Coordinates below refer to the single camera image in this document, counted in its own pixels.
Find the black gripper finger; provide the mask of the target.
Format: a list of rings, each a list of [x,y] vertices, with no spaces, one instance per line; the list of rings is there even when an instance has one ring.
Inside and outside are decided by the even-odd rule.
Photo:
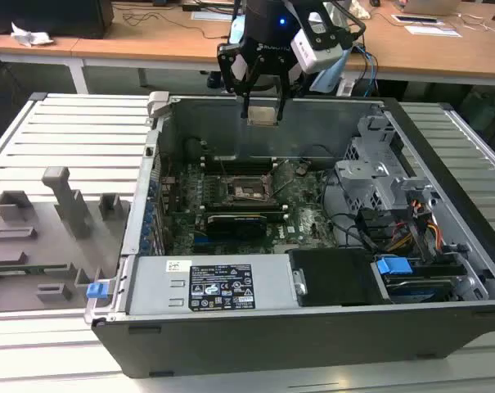
[[[303,71],[300,67],[284,68],[274,79],[277,90],[277,122],[283,118],[283,112],[288,100],[300,92]]]
[[[243,99],[241,118],[248,117],[250,93],[259,78],[259,54],[254,40],[241,40],[236,44],[221,43],[217,47],[217,60],[226,90]]]

